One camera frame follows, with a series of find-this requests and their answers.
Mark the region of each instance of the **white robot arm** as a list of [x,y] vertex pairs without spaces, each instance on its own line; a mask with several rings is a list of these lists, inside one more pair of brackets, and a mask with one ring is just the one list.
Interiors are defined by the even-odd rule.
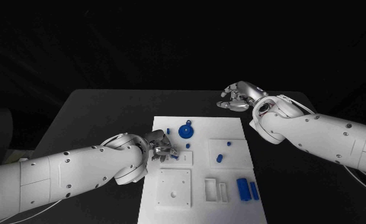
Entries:
[[233,84],[223,97],[231,93],[231,102],[218,106],[246,111],[254,106],[251,127],[261,137],[279,144],[287,138],[308,153],[348,167],[366,171],[366,125],[323,114],[305,115],[290,98],[270,96],[246,81]]
[[107,184],[138,182],[148,175],[149,150],[163,162],[178,156],[162,130],[119,134],[99,146],[0,166],[0,219]]

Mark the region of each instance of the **table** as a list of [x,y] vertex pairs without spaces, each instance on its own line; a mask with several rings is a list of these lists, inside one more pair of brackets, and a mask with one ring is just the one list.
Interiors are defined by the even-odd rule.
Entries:
[[[285,94],[310,109],[300,92]],[[34,158],[93,146],[119,133],[152,131],[155,116],[240,117],[249,140],[269,223],[365,223],[366,189],[341,165],[300,151],[285,140],[273,145],[250,127],[251,111],[217,107],[221,91],[77,90],[37,148]],[[143,179],[71,197],[24,223],[138,223]],[[21,213],[18,221],[41,212]]]

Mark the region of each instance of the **robot finger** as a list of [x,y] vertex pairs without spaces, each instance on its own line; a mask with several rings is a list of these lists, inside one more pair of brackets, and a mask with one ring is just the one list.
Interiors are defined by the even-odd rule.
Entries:
[[221,93],[221,97],[224,97],[228,93],[238,89],[238,83],[234,83]]
[[231,109],[234,111],[247,111],[250,108],[250,104],[244,100],[236,100],[236,101],[220,101],[217,103],[218,107]]

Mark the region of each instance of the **blue object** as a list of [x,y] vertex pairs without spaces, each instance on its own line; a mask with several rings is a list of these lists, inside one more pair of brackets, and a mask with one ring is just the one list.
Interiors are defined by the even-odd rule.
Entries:
[[218,159],[217,159],[217,162],[221,163],[223,160],[224,160],[224,155],[220,154]]
[[257,191],[257,187],[256,187],[256,182],[251,182],[251,188],[253,188],[254,199],[260,200],[259,191]]
[[192,122],[191,122],[191,120],[188,120],[187,124],[182,125],[182,127],[179,128],[178,132],[179,132],[179,136],[182,138],[191,138],[194,135],[194,128],[192,128],[191,124],[192,124]]
[[253,200],[247,179],[246,178],[237,179],[237,184],[240,189],[241,200],[243,201]]

